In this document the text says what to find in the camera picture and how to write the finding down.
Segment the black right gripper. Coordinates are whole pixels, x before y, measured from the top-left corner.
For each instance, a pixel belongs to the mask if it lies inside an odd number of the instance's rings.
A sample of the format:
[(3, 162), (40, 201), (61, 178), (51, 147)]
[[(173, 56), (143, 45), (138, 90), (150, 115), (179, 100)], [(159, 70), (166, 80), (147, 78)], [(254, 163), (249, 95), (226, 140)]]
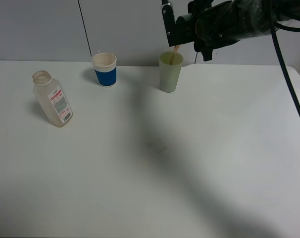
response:
[(229, 45), (225, 31), (229, 29), (229, 7), (188, 7), (195, 14), (194, 50), (203, 61), (211, 61), (213, 50)]

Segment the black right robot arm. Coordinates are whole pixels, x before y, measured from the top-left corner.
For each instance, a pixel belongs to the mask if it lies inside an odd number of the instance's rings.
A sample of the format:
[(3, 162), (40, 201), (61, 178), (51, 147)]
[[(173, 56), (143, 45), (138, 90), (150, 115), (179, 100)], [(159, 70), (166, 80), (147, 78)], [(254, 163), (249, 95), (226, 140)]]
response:
[(300, 21), (300, 0), (228, 0), (213, 6), (210, 0), (194, 0), (192, 14), (194, 49), (204, 61), (212, 60), (213, 50), (242, 39), (271, 34), (271, 30), (300, 32), (284, 22)]

